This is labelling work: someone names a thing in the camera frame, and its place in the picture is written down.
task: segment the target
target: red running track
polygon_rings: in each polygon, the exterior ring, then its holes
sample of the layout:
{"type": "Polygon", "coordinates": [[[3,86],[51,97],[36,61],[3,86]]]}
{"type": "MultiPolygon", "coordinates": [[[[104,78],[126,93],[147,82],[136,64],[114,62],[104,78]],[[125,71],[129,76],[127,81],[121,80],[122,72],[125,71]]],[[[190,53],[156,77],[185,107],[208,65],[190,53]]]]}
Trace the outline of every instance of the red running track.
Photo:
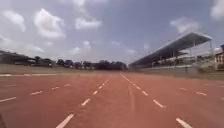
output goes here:
{"type": "Polygon", "coordinates": [[[134,73],[0,77],[0,128],[223,128],[224,82],[134,73]]]}

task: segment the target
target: white cloud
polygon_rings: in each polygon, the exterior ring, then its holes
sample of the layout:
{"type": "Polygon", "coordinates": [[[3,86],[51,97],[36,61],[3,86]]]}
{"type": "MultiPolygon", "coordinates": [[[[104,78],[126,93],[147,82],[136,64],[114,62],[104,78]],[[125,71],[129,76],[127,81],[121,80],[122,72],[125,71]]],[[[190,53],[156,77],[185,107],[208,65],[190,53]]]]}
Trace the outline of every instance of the white cloud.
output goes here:
{"type": "Polygon", "coordinates": [[[64,21],[43,8],[36,12],[34,16],[34,24],[41,36],[47,38],[65,37],[65,34],[61,29],[61,26],[64,25],[64,21]]]}
{"type": "Polygon", "coordinates": [[[136,51],[134,49],[126,49],[125,53],[128,55],[134,55],[136,53],[136,51]]]}
{"type": "Polygon", "coordinates": [[[214,0],[214,6],[211,9],[211,17],[214,20],[224,18],[224,0],[214,0]]]}
{"type": "Polygon", "coordinates": [[[214,51],[220,51],[222,50],[221,48],[214,48],[214,51]]]}
{"type": "Polygon", "coordinates": [[[116,41],[113,41],[113,42],[111,42],[113,45],[115,45],[115,46],[120,46],[121,45],[121,43],[119,43],[119,42],[116,42],[116,41]]]}
{"type": "Polygon", "coordinates": [[[78,7],[83,7],[86,4],[86,0],[72,0],[72,2],[78,7]]]}
{"type": "Polygon", "coordinates": [[[93,3],[93,4],[99,4],[99,3],[104,3],[108,0],[72,0],[73,4],[78,7],[83,7],[87,3],[93,3]]]}
{"type": "Polygon", "coordinates": [[[83,42],[83,48],[86,50],[90,50],[92,47],[90,46],[90,42],[89,41],[84,41],[83,42]]]}
{"type": "Polygon", "coordinates": [[[44,52],[44,50],[36,45],[33,44],[28,44],[26,46],[26,49],[29,51],[34,51],[34,52],[44,52]]]}
{"type": "Polygon", "coordinates": [[[69,55],[78,55],[78,54],[86,54],[91,51],[92,47],[89,41],[83,41],[82,47],[75,47],[69,50],[69,55]]]}
{"type": "Polygon", "coordinates": [[[181,17],[170,21],[170,26],[175,27],[178,33],[196,31],[200,29],[200,24],[196,21],[181,17]]]}
{"type": "Polygon", "coordinates": [[[53,43],[52,42],[46,42],[46,46],[52,46],[53,43]]]}
{"type": "Polygon", "coordinates": [[[143,48],[146,49],[146,50],[148,50],[148,49],[150,49],[150,46],[149,46],[149,44],[144,44],[143,45],[143,48]]]}
{"type": "Polygon", "coordinates": [[[39,55],[39,53],[44,53],[45,51],[34,44],[28,44],[20,41],[15,41],[4,36],[0,36],[0,47],[1,50],[17,52],[19,54],[25,54],[28,56],[39,55]]]}
{"type": "Polygon", "coordinates": [[[101,21],[91,19],[87,20],[82,17],[78,17],[75,19],[75,28],[80,29],[97,29],[101,26],[101,21]]]}
{"type": "Polygon", "coordinates": [[[70,51],[70,55],[77,55],[81,53],[81,48],[75,47],[70,51]]]}
{"type": "Polygon", "coordinates": [[[23,32],[26,30],[23,16],[12,10],[4,11],[2,14],[5,18],[17,25],[23,32]]]}

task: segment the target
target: grass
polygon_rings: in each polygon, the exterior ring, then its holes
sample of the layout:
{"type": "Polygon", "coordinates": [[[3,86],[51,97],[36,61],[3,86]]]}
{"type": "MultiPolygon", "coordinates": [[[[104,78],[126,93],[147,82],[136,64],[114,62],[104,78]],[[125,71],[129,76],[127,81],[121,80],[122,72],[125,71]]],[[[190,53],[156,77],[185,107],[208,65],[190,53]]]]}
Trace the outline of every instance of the grass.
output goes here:
{"type": "Polygon", "coordinates": [[[30,67],[22,65],[0,64],[0,74],[58,74],[58,73],[80,73],[90,72],[84,70],[67,69],[62,67],[30,67]]]}
{"type": "Polygon", "coordinates": [[[182,77],[189,79],[206,79],[206,80],[224,80],[224,71],[217,71],[213,73],[199,73],[199,74],[169,74],[169,73],[155,73],[149,71],[137,71],[137,73],[143,73],[147,75],[164,75],[164,76],[173,76],[173,77],[182,77]]]}

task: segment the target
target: sky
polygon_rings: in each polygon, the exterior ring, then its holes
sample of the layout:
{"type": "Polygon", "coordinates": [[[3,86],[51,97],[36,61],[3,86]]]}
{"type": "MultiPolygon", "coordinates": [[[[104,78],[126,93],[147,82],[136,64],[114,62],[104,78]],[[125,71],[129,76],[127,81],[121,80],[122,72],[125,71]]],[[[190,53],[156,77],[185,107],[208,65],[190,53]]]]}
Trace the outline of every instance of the sky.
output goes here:
{"type": "Polygon", "coordinates": [[[188,32],[224,44],[224,0],[1,0],[0,49],[126,63],[188,32]]]}

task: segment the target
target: stadium roof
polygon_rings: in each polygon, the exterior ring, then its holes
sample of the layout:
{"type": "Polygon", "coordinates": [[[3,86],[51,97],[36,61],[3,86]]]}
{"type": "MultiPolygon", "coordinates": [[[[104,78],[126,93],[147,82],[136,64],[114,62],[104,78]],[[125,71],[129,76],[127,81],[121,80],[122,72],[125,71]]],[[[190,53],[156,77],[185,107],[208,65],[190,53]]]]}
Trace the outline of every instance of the stadium roof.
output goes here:
{"type": "Polygon", "coordinates": [[[165,46],[159,48],[157,51],[150,53],[149,55],[131,63],[130,65],[134,66],[149,64],[152,62],[159,61],[161,58],[172,58],[173,54],[175,54],[176,56],[180,56],[185,53],[179,51],[191,48],[193,46],[197,46],[210,40],[212,40],[212,38],[207,35],[199,33],[189,33],[180,38],[177,38],[174,41],[167,43],[165,46]]]}

